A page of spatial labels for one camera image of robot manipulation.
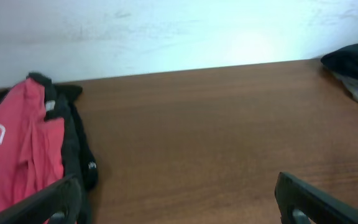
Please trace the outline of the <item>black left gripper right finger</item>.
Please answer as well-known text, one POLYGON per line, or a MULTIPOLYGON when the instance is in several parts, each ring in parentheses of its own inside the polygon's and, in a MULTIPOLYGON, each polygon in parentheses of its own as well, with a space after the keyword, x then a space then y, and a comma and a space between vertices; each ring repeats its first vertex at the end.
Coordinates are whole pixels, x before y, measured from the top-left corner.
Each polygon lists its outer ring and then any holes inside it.
POLYGON ((358 223, 357 209, 288 172, 278 175, 275 199, 282 224, 358 223))

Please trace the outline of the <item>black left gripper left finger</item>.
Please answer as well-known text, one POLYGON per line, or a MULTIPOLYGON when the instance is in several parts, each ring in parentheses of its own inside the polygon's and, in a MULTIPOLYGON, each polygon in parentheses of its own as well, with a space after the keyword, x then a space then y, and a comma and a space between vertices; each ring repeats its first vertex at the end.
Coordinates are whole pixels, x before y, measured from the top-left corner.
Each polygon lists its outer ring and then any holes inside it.
POLYGON ((75 224, 81 208, 81 187, 68 175, 0 212, 0 224, 75 224))

